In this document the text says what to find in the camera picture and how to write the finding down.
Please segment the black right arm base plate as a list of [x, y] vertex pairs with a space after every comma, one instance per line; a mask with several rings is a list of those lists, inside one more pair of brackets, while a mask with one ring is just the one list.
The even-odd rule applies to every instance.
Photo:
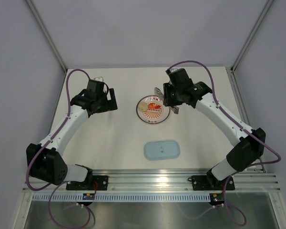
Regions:
[[219, 181], [209, 175], [193, 175], [187, 181], [192, 184], [194, 191], [223, 191], [227, 179]]

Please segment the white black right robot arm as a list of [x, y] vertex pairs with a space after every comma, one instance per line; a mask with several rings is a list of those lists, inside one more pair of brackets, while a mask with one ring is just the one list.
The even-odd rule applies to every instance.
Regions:
[[163, 89], [154, 89], [154, 93], [174, 113], [178, 106], [187, 104], [209, 118], [227, 137], [232, 150], [220, 163], [206, 173], [206, 182], [212, 189], [218, 189], [234, 173], [242, 172], [261, 157], [264, 152], [266, 134], [263, 129], [253, 129], [243, 123], [215, 97], [215, 92], [204, 82], [194, 83], [185, 69], [167, 70], [170, 81]]

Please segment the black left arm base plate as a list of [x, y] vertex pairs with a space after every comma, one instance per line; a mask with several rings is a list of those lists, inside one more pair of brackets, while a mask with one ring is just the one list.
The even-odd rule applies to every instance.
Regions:
[[92, 175], [83, 182], [71, 181], [66, 185], [67, 190], [71, 191], [106, 191], [109, 177], [105, 175]]

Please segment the red shrimp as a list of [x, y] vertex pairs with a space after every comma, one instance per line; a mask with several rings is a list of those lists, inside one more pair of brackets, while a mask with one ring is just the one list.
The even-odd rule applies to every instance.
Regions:
[[149, 103], [148, 104], [148, 111], [153, 111], [153, 112], [161, 112], [162, 106], [158, 103]]

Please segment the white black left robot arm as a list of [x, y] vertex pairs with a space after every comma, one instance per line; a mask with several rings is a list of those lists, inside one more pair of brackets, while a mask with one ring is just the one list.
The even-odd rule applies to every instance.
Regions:
[[59, 124], [38, 144], [26, 149], [28, 169], [26, 182], [30, 177], [48, 185], [77, 182], [83, 190], [93, 186], [92, 169], [81, 165], [68, 165], [63, 153], [77, 130], [93, 114], [117, 110], [113, 88], [104, 82], [89, 80], [87, 87], [73, 98], [68, 98], [68, 111]]

